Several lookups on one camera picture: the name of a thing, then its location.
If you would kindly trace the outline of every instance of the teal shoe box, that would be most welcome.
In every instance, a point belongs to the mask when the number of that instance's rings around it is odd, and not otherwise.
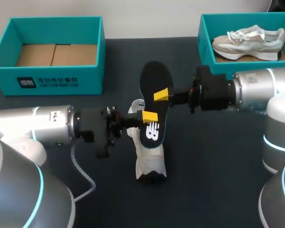
[[[93,45],[95,64],[16,66],[23,47],[36,44],[54,44],[55,49],[57,45]],[[11,18],[0,39],[0,90],[6,96],[99,95],[103,91],[104,60],[105,34],[100,16]]]
[[[198,49],[201,63],[209,65],[213,74],[226,74],[231,79],[238,71],[263,68],[285,67],[285,61],[252,62],[216,62],[211,40],[226,35],[228,31],[237,31],[258,25],[264,30],[285,30],[285,12],[239,13],[239,14],[203,14],[199,24]]]

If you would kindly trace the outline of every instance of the white wall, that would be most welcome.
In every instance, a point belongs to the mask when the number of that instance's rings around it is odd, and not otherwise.
[[[106,38],[196,36],[202,13],[266,11],[269,3],[270,0],[0,0],[0,36],[10,17],[56,15],[101,15]]]

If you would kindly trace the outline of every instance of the teal box with cardboard bottom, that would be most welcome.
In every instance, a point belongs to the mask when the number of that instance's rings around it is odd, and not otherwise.
[[[215,57],[211,40],[226,35],[228,31],[258,25],[264,30],[285,30],[285,12],[203,14],[199,24],[198,49],[201,63],[209,65],[213,74],[226,74],[231,79],[238,71],[285,67],[285,58],[279,61],[222,61]]]
[[[103,92],[102,17],[11,18],[0,39],[0,90],[9,95]]]

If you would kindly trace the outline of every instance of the white shoe upper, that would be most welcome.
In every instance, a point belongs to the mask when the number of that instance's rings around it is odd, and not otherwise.
[[[277,31],[267,31],[254,25],[236,32],[227,32],[227,35],[215,38],[212,47],[230,54],[248,51],[278,52],[283,48],[284,42],[285,31],[283,28]]]
[[[138,110],[144,109],[144,101],[138,99],[133,101],[129,113],[136,113]],[[151,171],[156,171],[159,174],[163,174],[167,177],[166,168],[164,163],[163,146],[160,145],[154,149],[145,148],[140,140],[140,129],[139,128],[128,128],[127,134],[133,138],[134,145],[136,147],[136,178],[138,179],[142,174],[146,175]]]

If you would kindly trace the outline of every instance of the white sneaker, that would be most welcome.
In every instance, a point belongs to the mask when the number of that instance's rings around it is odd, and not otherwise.
[[[144,100],[142,99],[133,101],[129,113],[136,113],[138,110],[144,110]],[[139,128],[128,128],[127,134],[133,138],[136,147],[136,178],[139,179],[145,175],[151,175],[153,178],[154,174],[162,174],[167,177],[162,144],[154,149],[145,148],[139,140]]]
[[[212,48],[215,54],[229,60],[250,55],[261,60],[277,61],[281,57],[284,42],[283,28],[266,31],[254,25],[216,37],[212,41]]]

